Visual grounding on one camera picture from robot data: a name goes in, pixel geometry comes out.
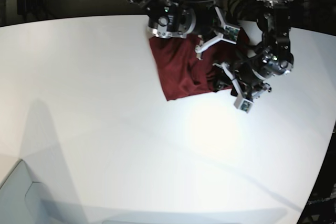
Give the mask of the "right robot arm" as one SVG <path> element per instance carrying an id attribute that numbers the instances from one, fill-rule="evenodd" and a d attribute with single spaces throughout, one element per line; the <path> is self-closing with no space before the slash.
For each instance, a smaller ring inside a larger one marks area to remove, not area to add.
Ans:
<path id="1" fill-rule="evenodd" d="M 236 44 L 240 27 L 229 23 L 219 0 L 127 0 L 149 17 L 148 32 L 162 39 L 197 35 L 198 59 L 218 42 Z"/>

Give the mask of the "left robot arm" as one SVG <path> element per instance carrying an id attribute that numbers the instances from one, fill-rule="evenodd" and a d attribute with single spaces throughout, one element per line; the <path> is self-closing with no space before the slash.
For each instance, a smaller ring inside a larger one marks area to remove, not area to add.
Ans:
<path id="1" fill-rule="evenodd" d="M 253 48 L 255 55 L 248 57 L 236 51 L 238 60 L 222 62 L 221 68 L 237 93 L 235 108 L 248 113 L 254 100 L 264 92 L 271 92 L 265 81 L 292 71 L 294 58 L 290 51 L 289 3 L 293 0 L 256 0 L 264 7 L 257 20 L 262 32 L 261 42 Z"/>

